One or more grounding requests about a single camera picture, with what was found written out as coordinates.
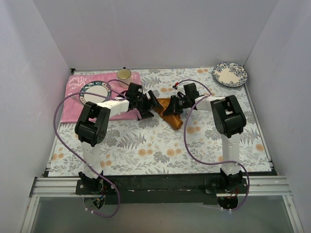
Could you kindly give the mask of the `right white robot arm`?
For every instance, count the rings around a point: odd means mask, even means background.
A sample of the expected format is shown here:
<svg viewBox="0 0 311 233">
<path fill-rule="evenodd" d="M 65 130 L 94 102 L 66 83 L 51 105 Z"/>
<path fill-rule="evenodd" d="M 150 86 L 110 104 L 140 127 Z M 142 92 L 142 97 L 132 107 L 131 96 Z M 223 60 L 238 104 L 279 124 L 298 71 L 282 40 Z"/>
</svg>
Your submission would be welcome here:
<svg viewBox="0 0 311 233">
<path fill-rule="evenodd" d="M 209 182 L 207 187 L 215 190 L 223 190 L 231 193 L 242 184 L 242 171 L 239 165 L 240 140 L 243 129 L 246 126 L 246 118 L 236 96 L 214 98 L 200 95 L 196 84 L 184 85 L 185 93 L 178 92 L 171 96 L 164 116 L 179 115 L 184 109 L 212 112 L 217 132 L 221 136 L 223 148 L 223 160 L 219 178 L 215 182 Z"/>
</svg>

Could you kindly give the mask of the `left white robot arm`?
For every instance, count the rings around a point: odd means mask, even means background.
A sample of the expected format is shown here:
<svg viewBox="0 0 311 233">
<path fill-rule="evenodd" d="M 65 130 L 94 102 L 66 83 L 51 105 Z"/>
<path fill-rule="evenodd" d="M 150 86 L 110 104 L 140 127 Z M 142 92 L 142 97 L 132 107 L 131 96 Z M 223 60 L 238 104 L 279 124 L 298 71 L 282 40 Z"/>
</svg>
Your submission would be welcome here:
<svg viewBox="0 0 311 233">
<path fill-rule="evenodd" d="M 162 110 L 153 92 L 143 93 L 142 86 L 130 83 L 127 90 L 122 91 L 114 100 L 102 103 L 88 101 L 78 118 L 75 133 L 81 142 L 83 160 L 86 162 L 84 170 L 79 172 L 82 184 L 92 194 L 99 194 L 103 188 L 103 181 L 99 177 L 103 170 L 100 163 L 100 147 L 106 137 L 109 119 L 130 110 L 138 110 L 139 118 L 150 118 L 153 109 Z"/>
</svg>

